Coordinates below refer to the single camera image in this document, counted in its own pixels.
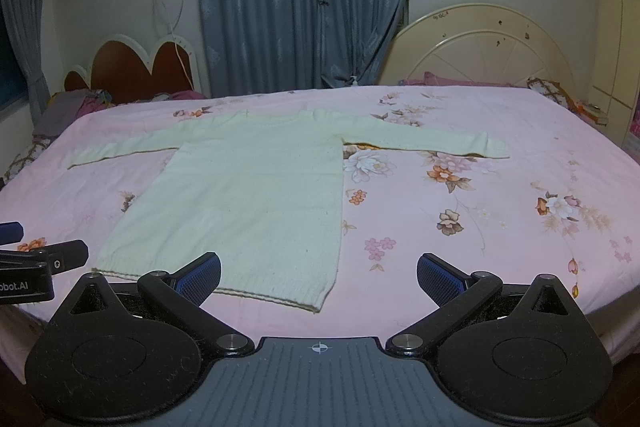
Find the red heart headboard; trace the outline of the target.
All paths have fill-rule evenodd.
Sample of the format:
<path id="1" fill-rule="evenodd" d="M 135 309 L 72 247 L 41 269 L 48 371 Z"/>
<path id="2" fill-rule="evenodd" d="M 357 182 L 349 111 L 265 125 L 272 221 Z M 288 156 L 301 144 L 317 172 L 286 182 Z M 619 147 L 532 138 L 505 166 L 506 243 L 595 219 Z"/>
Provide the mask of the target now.
<path id="1" fill-rule="evenodd" d="M 203 91 L 194 49 L 185 38 L 172 35 L 160 38 L 149 51 L 126 35 L 109 36 L 88 66 L 70 68 L 63 88 L 66 92 L 101 91 L 115 105 Z"/>

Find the magenta pillow left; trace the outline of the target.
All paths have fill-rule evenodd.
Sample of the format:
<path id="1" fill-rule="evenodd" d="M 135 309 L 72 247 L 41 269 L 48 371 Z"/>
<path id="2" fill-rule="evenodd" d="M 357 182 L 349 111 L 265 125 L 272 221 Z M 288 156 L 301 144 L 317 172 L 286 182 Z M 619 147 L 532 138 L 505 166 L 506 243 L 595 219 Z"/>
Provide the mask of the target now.
<path id="1" fill-rule="evenodd" d="M 193 100 L 205 100 L 206 96 L 198 91 L 183 90 L 176 93 L 171 93 L 171 101 L 193 101 Z"/>

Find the cream wardrobe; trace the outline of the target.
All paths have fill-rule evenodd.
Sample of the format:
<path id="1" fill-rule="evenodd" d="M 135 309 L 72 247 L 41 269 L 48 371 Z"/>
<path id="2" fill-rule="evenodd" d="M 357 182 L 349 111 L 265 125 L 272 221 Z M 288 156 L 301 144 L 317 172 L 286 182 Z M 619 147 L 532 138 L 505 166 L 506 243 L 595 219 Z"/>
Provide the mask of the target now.
<path id="1" fill-rule="evenodd" d="M 630 142 L 639 101 L 639 0 L 599 0 L 596 58 L 589 101 L 608 117 L 601 130 Z"/>

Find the pile of clothes left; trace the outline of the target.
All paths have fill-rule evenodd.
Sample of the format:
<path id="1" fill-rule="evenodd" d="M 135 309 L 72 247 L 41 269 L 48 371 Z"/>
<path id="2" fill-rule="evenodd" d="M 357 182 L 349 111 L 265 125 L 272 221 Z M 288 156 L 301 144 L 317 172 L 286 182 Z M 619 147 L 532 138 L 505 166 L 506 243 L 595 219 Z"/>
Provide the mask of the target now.
<path id="1" fill-rule="evenodd" d="M 111 95 L 104 90 L 75 90 L 57 93 L 40 119 L 32 135 L 54 140 L 82 116 L 114 106 Z"/>

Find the magenta pillow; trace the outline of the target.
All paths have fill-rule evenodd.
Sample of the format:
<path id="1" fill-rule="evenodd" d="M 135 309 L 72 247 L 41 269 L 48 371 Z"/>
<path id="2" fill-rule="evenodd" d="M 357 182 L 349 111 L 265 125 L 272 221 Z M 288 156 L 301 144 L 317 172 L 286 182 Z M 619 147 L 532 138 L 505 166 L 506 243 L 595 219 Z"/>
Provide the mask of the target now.
<path id="1" fill-rule="evenodd" d="M 176 93 L 171 93 L 171 101 L 193 101 L 193 100 L 205 100 L 206 96 L 198 91 L 183 90 Z"/>
<path id="2" fill-rule="evenodd" d="M 439 77 L 432 72 L 424 72 L 422 78 L 403 79 L 398 81 L 398 86 L 425 86 L 425 87 L 511 87 L 511 83 L 498 82 L 474 82 L 471 80 L 450 79 Z"/>

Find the patterned cushion right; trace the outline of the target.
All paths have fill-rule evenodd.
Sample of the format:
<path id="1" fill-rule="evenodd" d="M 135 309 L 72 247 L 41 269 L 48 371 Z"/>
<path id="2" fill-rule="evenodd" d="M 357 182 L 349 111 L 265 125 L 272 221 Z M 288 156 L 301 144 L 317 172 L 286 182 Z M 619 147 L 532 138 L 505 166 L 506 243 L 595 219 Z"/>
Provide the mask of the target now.
<path id="1" fill-rule="evenodd" d="M 569 110 L 570 112 L 577 114 L 578 108 L 572 98 L 556 81 L 540 78 L 529 78 L 526 82 L 526 86 L 529 90 L 548 98 L 548 100 L 558 104 Z"/>

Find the magenta pillow right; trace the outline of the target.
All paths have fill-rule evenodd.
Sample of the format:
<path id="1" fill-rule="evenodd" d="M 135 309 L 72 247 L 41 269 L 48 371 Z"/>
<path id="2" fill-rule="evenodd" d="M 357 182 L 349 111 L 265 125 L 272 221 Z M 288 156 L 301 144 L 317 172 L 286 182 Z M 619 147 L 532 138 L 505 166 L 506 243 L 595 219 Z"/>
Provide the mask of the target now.
<path id="1" fill-rule="evenodd" d="M 424 72 L 422 78 L 403 79 L 398 81 L 398 86 L 425 86 L 425 87 L 511 87 L 511 83 L 498 82 L 474 82 L 471 80 L 450 79 L 439 77 L 432 72 Z"/>

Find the cream knit sweater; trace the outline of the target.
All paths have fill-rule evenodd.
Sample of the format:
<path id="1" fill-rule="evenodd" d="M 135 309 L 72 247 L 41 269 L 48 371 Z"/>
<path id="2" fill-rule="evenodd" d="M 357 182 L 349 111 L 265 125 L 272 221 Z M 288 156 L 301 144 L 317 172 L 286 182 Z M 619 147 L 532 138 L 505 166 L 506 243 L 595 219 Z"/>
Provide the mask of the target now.
<path id="1" fill-rule="evenodd" d="M 167 150 L 170 159 L 105 239 L 96 267 L 120 277 L 175 270 L 213 251 L 233 295 L 318 311 L 342 240 L 343 150 L 432 150 L 489 158 L 506 146 L 322 109 L 188 119 L 76 153 L 79 167 Z"/>

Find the cream round headboard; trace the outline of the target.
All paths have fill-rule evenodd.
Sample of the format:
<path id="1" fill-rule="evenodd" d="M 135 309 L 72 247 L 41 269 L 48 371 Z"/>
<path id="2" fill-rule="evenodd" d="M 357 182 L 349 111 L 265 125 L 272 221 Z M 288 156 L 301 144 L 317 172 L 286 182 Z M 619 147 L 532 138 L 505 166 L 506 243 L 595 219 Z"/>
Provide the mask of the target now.
<path id="1" fill-rule="evenodd" d="M 531 18 L 490 3 L 447 6 L 421 17 L 393 40 L 378 82 L 438 77 L 524 86 L 530 78 L 559 83 L 577 94 L 560 47 Z"/>

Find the pink floral bed sheet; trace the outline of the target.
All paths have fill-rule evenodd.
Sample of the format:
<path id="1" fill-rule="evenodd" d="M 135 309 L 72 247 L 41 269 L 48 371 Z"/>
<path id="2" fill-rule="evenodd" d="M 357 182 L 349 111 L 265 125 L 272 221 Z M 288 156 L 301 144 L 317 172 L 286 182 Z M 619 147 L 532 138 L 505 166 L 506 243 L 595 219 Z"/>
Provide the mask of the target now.
<path id="1" fill-rule="evenodd" d="M 323 108 L 413 128 L 485 132 L 503 160 L 347 147 L 340 267 L 319 312 L 216 291 L 207 312 L 245 335 L 387 338 L 434 309 L 416 285 L 431 253 L 508 283 L 559 277 L 608 354 L 639 348 L 639 167 L 604 135 L 518 88 L 355 88 L 117 106 L 80 118 L 1 193 L 26 245 L 100 249 L 170 161 L 140 154 L 74 167 L 78 150 L 181 121 Z"/>

